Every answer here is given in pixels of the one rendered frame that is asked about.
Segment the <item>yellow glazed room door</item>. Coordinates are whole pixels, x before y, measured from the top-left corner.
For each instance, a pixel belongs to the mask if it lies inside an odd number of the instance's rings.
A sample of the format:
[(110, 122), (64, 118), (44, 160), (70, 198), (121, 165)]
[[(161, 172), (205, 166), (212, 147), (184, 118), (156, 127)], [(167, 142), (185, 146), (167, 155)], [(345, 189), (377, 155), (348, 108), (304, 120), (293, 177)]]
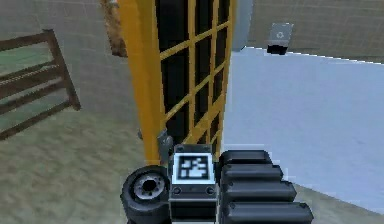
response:
[(157, 136), (219, 155), (237, 0), (117, 0), (144, 155)]

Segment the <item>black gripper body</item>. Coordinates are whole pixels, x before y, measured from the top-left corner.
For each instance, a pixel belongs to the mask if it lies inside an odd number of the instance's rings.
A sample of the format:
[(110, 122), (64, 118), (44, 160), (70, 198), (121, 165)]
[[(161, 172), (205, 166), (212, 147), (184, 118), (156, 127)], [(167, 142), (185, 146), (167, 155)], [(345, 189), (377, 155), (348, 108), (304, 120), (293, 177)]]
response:
[(149, 165), (132, 172), (120, 199), (127, 224), (170, 224), (169, 179), (163, 166)]

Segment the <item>grey and black bin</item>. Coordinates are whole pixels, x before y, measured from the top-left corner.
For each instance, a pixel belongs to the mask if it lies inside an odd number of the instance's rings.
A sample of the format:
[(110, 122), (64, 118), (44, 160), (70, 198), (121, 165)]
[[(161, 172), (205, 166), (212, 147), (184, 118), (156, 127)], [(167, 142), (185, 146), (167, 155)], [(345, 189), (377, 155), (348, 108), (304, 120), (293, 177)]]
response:
[(267, 41), (267, 52), (285, 55), (290, 43), (293, 27), (292, 23), (273, 23)]

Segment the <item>brown framed picture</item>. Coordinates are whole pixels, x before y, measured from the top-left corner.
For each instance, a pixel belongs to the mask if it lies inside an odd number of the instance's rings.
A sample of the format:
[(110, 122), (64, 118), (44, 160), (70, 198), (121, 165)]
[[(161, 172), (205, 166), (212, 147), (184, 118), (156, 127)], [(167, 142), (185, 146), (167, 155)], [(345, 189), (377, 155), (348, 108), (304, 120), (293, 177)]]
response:
[(127, 57), (125, 42), (121, 33), (121, 21), (117, 0), (100, 0), (104, 13), (105, 27), (114, 56)]

